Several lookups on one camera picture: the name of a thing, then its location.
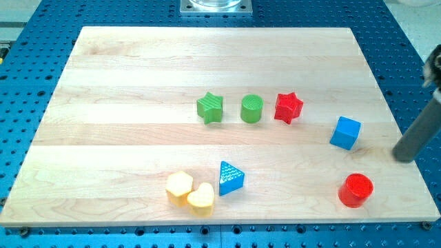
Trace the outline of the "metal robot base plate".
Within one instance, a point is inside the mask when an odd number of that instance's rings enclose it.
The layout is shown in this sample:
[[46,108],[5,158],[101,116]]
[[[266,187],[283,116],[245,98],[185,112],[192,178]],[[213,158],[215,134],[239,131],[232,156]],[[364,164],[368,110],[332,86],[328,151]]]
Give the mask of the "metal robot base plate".
[[180,0],[181,14],[251,14],[251,0]]

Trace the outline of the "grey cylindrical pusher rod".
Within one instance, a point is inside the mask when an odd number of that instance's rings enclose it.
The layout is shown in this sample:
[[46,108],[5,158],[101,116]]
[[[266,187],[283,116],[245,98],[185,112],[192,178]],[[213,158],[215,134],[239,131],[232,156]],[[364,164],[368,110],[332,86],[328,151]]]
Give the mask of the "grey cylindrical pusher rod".
[[440,101],[433,97],[392,149],[393,157],[410,163],[440,131]]

